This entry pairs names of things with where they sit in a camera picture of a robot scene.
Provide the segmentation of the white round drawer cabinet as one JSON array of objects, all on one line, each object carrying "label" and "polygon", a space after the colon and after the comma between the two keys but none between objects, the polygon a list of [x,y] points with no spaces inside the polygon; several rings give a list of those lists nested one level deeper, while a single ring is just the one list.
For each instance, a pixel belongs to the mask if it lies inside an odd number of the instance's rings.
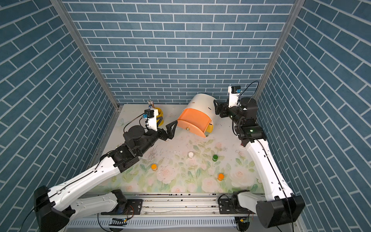
[{"label": "white round drawer cabinet", "polygon": [[187,105],[186,109],[193,108],[193,109],[197,109],[199,111],[204,112],[206,115],[208,115],[211,118],[214,124],[217,120],[216,118],[217,115],[215,114],[215,108],[214,108],[214,100],[215,100],[214,97],[207,95],[207,94],[200,93],[200,94],[195,95],[192,98],[190,103]]}]

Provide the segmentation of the pink orange top drawer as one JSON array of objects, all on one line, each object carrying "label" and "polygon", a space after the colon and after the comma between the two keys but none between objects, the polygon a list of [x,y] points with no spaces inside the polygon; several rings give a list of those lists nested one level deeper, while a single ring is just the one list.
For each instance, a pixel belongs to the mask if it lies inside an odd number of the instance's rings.
[{"label": "pink orange top drawer", "polygon": [[213,124],[211,118],[204,112],[193,108],[185,109],[178,118],[178,127],[181,127],[199,137],[205,138],[205,130]]}]

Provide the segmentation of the orange paint can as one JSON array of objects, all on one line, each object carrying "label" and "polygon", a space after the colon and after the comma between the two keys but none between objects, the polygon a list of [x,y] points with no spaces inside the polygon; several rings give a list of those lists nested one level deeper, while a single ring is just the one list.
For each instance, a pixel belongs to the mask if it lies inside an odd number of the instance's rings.
[{"label": "orange paint can", "polygon": [[157,170],[157,164],[155,164],[155,163],[152,164],[152,165],[151,165],[151,169],[152,169],[153,171],[156,171],[156,170]]},{"label": "orange paint can", "polygon": [[217,176],[217,179],[219,180],[219,181],[222,181],[223,179],[224,179],[224,174],[223,173],[219,173],[218,174],[218,176]]}]

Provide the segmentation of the yellow drawer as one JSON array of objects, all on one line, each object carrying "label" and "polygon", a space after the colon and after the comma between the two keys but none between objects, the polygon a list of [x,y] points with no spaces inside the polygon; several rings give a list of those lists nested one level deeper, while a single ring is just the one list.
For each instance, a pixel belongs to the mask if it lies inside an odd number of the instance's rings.
[{"label": "yellow drawer", "polygon": [[205,133],[204,133],[205,136],[208,137],[212,133],[213,129],[214,129],[214,125],[209,124],[208,127],[205,130]]}]

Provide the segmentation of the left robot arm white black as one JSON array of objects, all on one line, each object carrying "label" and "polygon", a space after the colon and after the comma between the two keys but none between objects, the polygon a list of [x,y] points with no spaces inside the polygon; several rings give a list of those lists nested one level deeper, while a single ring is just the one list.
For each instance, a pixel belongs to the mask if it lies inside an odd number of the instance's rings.
[{"label": "left robot arm white black", "polygon": [[166,129],[148,129],[136,125],[123,134],[125,142],[103,155],[98,164],[59,185],[39,187],[34,192],[34,211],[42,232],[59,232],[71,220],[93,214],[123,215],[129,212],[128,200],[119,189],[96,197],[82,195],[136,164],[157,140],[173,139],[177,121]]}]

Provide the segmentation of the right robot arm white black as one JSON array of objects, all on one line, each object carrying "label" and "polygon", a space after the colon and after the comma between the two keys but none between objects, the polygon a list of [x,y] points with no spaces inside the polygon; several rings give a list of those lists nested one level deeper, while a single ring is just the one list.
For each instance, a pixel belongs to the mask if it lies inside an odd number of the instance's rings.
[{"label": "right robot arm white black", "polygon": [[267,137],[257,123],[256,100],[244,97],[237,100],[235,106],[214,100],[214,107],[216,115],[232,120],[232,130],[251,155],[264,189],[264,195],[250,190],[233,192],[234,211],[255,213],[264,228],[294,224],[304,210],[305,202],[289,187],[272,157]]}]

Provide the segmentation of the yellow pencil cup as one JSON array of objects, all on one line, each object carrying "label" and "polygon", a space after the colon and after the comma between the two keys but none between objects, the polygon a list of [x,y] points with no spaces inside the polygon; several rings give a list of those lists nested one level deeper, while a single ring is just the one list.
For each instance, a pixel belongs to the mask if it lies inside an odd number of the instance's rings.
[{"label": "yellow pencil cup", "polygon": [[163,124],[163,111],[160,108],[155,108],[158,112],[157,118],[157,127]]}]

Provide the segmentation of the pencils in cup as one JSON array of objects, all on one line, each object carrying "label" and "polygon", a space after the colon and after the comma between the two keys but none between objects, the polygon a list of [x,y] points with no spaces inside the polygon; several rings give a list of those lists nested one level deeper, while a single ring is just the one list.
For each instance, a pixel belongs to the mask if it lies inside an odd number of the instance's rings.
[{"label": "pencils in cup", "polygon": [[154,109],[154,103],[153,101],[147,101],[148,102],[148,108],[149,109]]}]

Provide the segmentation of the floral table mat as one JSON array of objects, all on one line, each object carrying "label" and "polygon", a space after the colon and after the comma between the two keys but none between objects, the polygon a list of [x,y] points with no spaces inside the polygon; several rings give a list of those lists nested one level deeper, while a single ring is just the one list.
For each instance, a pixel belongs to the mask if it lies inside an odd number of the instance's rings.
[{"label": "floral table mat", "polygon": [[[124,193],[231,193],[250,190],[263,194],[251,155],[232,132],[232,121],[217,118],[213,132],[199,137],[177,128],[172,140],[158,140],[138,163],[125,172],[103,181],[90,193],[114,189]],[[157,170],[151,169],[157,164]],[[219,181],[219,173],[224,179]]]}]

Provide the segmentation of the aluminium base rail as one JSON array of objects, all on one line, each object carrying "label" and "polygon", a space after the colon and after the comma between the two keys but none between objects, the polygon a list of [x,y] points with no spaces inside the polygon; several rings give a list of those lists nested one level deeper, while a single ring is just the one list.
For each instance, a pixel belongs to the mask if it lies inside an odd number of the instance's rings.
[{"label": "aluminium base rail", "polygon": [[220,214],[217,200],[232,198],[224,194],[170,194],[131,195],[129,199],[142,199],[139,215],[93,214],[70,222],[65,232],[149,232],[216,231],[246,232],[258,228],[260,231],[300,232],[294,224],[264,228],[257,215]]}]

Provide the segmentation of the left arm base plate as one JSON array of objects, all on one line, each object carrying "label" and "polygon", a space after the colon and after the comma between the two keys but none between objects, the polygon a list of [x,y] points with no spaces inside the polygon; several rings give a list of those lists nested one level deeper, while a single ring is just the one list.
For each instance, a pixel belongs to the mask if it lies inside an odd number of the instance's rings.
[{"label": "left arm base plate", "polygon": [[113,210],[102,212],[101,215],[139,215],[142,210],[142,205],[142,199],[128,199],[126,203],[118,203]]}]

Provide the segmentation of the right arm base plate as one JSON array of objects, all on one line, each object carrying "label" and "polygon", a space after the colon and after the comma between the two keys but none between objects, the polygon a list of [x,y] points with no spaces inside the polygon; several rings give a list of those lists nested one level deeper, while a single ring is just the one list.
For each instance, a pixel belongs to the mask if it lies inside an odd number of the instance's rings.
[{"label": "right arm base plate", "polygon": [[220,214],[252,214],[247,208],[241,207],[236,200],[222,198],[217,200]]}]

